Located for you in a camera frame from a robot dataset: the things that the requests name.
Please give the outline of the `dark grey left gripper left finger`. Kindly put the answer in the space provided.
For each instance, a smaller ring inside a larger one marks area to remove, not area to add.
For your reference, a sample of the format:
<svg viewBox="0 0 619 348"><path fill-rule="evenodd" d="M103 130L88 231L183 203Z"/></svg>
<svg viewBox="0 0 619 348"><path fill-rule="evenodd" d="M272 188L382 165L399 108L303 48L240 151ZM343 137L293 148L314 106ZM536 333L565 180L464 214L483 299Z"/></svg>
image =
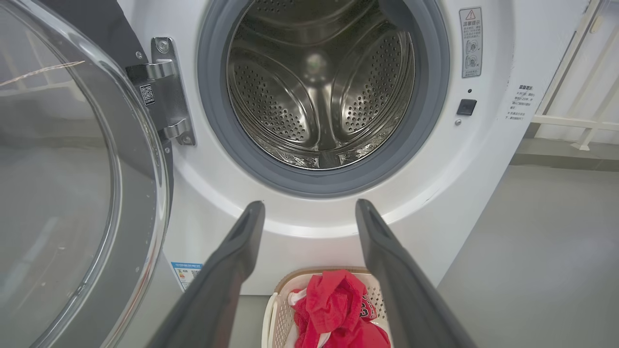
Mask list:
<svg viewBox="0 0 619 348"><path fill-rule="evenodd" d="M240 289L256 267L265 205L248 204L147 348L228 348Z"/></svg>

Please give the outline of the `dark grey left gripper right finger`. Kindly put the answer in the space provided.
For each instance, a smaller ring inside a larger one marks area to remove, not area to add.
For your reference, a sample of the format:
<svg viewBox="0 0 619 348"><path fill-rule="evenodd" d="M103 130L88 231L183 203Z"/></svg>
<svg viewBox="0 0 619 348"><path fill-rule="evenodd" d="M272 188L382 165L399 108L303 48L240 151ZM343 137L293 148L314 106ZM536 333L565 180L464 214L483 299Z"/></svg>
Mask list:
<svg viewBox="0 0 619 348"><path fill-rule="evenodd" d="M369 200L355 205L363 258L378 279L395 348L477 348Z"/></svg>

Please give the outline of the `red and white garment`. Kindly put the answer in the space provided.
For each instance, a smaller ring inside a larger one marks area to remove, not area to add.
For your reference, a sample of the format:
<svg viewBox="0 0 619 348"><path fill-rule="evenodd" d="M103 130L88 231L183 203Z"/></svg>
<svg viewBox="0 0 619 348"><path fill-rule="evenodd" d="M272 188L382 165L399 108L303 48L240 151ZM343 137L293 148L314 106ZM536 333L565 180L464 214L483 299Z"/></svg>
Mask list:
<svg viewBox="0 0 619 348"><path fill-rule="evenodd" d="M312 275L307 287L287 296L295 326L286 348L391 348L374 324L377 311L367 287L347 270Z"/></svg>

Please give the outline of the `black-rimmed glass washer door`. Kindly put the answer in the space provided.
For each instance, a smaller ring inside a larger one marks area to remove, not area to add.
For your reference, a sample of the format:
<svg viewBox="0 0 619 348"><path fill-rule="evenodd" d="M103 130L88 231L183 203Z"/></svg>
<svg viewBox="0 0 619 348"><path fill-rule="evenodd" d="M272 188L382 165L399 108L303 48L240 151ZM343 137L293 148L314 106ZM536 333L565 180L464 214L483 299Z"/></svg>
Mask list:
<svg viewBox="0 0 619 348"><path fill-rule="evenodd" d="M0 348L115 348L169 217L118 0L0 0Z"/></svg>

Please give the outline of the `cream basket with brown rim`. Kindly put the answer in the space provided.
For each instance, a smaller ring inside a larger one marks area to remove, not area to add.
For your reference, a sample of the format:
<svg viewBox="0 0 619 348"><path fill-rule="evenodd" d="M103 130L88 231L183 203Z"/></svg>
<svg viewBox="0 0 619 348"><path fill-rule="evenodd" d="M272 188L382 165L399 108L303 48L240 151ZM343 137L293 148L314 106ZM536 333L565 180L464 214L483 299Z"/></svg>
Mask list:
<svg viewBox="0 0 619 348"><path fill-rule="evenodd" d="M306 287L313 275L322 275L323 271L338 270L338 267L307 267L286 275L276 286L266 305L262 323L261 348L293 348L298 337L294 321L294 309L288 304L288 294ZM347 267L368 291L368 299L376 309L377 317L371 322L388 335L390 348L395 348L391 335L384 297L380 283L364 267Z"/></svg>

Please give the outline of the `white front-load washing machine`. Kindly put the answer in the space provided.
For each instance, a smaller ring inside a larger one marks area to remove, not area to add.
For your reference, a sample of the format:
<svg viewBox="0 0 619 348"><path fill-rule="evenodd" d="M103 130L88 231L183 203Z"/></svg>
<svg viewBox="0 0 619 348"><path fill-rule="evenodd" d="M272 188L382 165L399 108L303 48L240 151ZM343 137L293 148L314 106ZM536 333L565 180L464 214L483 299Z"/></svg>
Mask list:
<svg viewBox="0 0 619 348"><path fill-rule="evenodd" d="M164 269L181 289L171 262L204 263L252 201L265 204L257 264L245 295L268 295L288 273L307 267L363 266L354 218L369 200L401 244L438 284L471 233L549 88L591 0L440 0L450 48L450 78L438 121L424 145L394 176L349 196L311 199L248 182L215 136L201 101L197 53L212 0L118 0L151 57L153 37L175 42L196 145L174 140L173 203L163 244ZM462 78L458 12L482 7L483 65ZM524 121L505 119L515 86L531 85ZM462 99L477 101L456 115Z"/></svg>

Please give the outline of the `stainless steel washing machine drum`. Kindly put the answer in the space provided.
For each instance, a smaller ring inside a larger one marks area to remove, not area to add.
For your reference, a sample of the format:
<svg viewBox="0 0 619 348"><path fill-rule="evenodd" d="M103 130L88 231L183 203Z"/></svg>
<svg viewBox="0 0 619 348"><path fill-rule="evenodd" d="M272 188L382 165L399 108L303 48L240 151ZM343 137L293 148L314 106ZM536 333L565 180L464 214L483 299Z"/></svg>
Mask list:
<svg viewBox="0 0 619 348"><path fill-rule="evenodd" d="M252 0L230 46L238 121L267 154L327 171L365 160L405 118L416 42L379 0Z"/></svg>

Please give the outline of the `metal door hinge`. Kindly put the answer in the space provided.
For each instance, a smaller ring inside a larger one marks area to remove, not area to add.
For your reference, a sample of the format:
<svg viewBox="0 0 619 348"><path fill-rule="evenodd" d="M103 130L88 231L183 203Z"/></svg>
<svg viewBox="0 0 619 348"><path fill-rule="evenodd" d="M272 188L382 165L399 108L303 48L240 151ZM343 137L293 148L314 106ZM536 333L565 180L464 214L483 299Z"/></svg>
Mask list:
<svg viewBox="0 0 619 348"><path fill-rule="evenodd" d="M194 128L175 42L171 37L153 37L151 50L151 62L126 67L128 78L139 95L141 85L152 85L155 103L145 106L160 139L194 147Z"/></svg>

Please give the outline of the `blue energy label sticker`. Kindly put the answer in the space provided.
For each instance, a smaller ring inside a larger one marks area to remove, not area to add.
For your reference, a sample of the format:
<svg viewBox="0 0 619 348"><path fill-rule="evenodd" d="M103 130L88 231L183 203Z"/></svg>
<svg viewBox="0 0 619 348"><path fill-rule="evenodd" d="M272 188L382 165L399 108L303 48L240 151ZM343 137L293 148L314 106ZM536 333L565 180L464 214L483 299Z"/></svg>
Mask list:
<svg viewBox="0 0 619 348"><path fill-rule="evenodd" d="M203 264L188 262L171 262L171 266L173 272L177 277L177 282L179 283L181 290L185 292L201 271Z"/></svg>

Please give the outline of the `grey baseboard strip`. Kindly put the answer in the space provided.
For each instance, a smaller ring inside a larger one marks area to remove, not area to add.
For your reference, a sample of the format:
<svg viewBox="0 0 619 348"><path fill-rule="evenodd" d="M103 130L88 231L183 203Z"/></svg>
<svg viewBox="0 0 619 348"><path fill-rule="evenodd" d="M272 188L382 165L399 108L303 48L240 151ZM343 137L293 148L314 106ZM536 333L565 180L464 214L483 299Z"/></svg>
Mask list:
<svg viewBox="0 0 619 348"><path fill-rule="evenodd" d="M524 138L509 165L619 173L619 145L590 143L579 150L571 142Z"/></svg>

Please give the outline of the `printed text notice label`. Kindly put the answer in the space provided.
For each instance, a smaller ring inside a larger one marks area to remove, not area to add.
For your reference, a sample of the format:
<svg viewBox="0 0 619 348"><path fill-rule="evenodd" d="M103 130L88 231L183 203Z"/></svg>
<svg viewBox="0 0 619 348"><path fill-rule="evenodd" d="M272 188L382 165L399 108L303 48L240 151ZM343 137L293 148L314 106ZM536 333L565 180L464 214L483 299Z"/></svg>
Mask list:
<svg viewBox="0 0 619 348"><path fill-rule="evenodd" d="M534 100L535 91L533 86L515 86L508 101L505 119L511 121L524 121L528 112L533 108Z"/></svg>

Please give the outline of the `white metal railing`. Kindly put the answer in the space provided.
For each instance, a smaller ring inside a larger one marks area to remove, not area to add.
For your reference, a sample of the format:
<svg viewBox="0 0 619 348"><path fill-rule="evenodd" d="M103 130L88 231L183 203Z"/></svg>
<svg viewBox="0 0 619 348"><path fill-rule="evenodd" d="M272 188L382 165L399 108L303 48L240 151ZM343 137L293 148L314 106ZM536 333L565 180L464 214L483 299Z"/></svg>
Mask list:
<svg viewBox="0 0 619 348"><path fill-rule="evenodd" d="M533 118L535 137L619 145L619 0L591 0Z"/></svg>

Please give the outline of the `grey warning sticker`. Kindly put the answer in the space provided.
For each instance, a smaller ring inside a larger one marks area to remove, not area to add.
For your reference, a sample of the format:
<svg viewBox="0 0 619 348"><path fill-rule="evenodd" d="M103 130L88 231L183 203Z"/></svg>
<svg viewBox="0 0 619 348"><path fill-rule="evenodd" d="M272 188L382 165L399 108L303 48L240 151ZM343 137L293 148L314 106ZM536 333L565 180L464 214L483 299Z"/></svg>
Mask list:
<svg viewBox="0 0 619 348"><path fill-rule="evenodd" d="M462 78L479 77L483 65L482 7L468 7L458 12L462 42Z"/></svg>

